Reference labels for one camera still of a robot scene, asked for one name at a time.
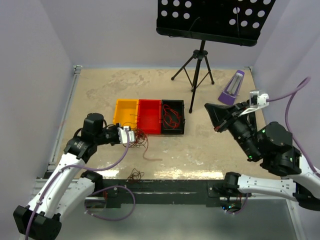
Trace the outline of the black plastic bin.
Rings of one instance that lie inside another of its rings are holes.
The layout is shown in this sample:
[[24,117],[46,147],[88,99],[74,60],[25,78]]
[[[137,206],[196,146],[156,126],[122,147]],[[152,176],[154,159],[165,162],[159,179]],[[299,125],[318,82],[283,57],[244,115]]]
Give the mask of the black plastic bin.
[[161,134],[183,135],[185,132],[185,104],[183,100],[161,101]]

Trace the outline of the red plastic bin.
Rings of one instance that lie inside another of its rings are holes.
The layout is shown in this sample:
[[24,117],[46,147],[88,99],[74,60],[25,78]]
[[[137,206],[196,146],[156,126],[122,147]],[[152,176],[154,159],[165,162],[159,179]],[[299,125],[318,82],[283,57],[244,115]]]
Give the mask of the red plastic bin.
[[145,134],[161,134],[161,103],[160,99],[139,100],[137,128]]

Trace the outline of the orange plastic bin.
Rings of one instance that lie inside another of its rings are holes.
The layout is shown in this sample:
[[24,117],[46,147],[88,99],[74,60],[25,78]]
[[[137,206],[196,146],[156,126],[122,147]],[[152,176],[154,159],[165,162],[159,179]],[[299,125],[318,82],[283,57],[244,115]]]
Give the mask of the orange plastic bin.
[[138,120],[138,99],[117,99],[113,115],[113,123],[122,126],[137,127]]

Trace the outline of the small brown cable clump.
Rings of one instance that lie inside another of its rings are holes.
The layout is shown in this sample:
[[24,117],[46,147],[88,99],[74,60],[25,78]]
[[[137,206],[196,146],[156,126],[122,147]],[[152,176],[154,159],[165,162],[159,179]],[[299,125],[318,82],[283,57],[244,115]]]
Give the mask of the small brown cable clump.
[[126,182],[130,184],[138,183],[144,175],[145,173],[143,171],[133,168],[130,175],[126,179]]

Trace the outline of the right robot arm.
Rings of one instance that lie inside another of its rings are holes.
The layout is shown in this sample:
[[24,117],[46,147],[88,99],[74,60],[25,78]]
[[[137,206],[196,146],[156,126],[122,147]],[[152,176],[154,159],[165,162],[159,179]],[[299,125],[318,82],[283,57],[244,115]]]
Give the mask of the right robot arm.
[[304,154],[293,145],[293,134],[273,121],[257,129],[256,116],[247,102],[233,106],[206,103],[214,131],[229,131],[249,162],[279,180],[257,178],[237,172],[226,173],[216,190],[225,197],[263,194],[297,202],[302,208],[320,209],[320,178],[312,172]]

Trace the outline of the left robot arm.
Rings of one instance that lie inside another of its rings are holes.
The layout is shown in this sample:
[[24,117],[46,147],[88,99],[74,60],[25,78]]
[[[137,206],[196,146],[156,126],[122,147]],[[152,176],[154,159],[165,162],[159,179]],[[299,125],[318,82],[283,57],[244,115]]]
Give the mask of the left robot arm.
[[126,144],[134,138],[129,126],[107,124],[102,114],[89,113],[43,187],[26,206],[14,210],[19,233],[27,240],[56,239],[67,212],[86,196],[99,196],[104,190],[100,169],[86,166],[98,146]]

